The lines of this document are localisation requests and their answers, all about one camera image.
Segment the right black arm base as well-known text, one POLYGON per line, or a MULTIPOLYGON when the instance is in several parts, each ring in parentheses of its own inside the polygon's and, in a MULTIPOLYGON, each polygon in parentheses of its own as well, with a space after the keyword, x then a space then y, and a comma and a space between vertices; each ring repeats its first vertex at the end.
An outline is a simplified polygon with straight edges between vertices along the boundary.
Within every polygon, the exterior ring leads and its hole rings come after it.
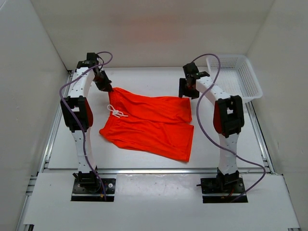
POLYGON ((200 178, 196 186, 201 188, 204 204, 248 203, 244 181, 238 170, 223 174, 217 169, 215 177, 200 178))

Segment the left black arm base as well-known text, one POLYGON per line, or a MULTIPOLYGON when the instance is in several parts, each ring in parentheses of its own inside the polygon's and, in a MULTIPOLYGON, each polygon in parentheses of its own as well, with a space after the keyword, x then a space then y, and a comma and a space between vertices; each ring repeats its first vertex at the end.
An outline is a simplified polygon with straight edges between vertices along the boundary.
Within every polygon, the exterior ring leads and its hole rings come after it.
POLYGON ((71 201, 73 202, 113 202, 116 179, 101 178, 94 173, 73 173, 74 184, 71 201))

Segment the orange shorts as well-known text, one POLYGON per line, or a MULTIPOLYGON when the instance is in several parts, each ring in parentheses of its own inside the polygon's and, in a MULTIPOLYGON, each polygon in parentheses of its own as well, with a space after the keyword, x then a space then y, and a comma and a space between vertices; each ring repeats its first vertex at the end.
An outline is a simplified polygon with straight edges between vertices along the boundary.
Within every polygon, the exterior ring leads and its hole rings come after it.
POLYGON ((119 148, 189 162, 194 126, 188 98, 147 97, 122 88, 108 94, 110 111, 99 134, 119 148))

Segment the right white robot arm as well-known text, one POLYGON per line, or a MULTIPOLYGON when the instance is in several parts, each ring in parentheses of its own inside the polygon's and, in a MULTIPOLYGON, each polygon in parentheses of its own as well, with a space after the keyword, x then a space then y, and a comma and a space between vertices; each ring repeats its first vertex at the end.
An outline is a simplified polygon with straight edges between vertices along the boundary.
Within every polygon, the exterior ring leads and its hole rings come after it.
POLYGON ((216 187, 221 192, 228 192, 239 178, 235 153, 244 126, 242 98, 226 93, 214 83, 209 73, 200 72, 194 62, 182 68, 185 77, 179 81, 179 97, 200 99, 200 94, 204 93, 214 106, 213 126, 219 136, 220 148, 216 187))

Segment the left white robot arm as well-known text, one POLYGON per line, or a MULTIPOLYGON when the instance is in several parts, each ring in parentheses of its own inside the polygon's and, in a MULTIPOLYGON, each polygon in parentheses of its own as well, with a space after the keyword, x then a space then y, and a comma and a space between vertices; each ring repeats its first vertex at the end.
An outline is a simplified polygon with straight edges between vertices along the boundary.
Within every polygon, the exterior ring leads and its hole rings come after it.
POLYGON ((101 181, 97 176, 97 165, 92 155, 90 129, 93 125, 93 113, 87 96, 94 83, 98 90, 111 92, 111 80, 103 66, 111 62, 113 55, 108 51, 88 52, 86 59, 79 61, 72 80, 59 90, 64 123, 73 135, 78 159, 76 179, 84 182, 91 193, 97 192, 101 181))

